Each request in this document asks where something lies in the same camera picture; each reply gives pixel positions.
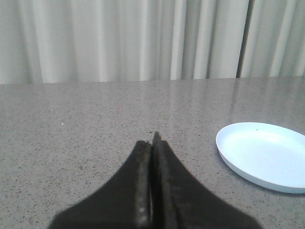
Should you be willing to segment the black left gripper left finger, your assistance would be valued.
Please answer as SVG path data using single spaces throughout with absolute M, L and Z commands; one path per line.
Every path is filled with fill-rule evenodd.
M 137 141 L 100 189 L 59 213 L 50 229 L 150 229 L 151 144 Z

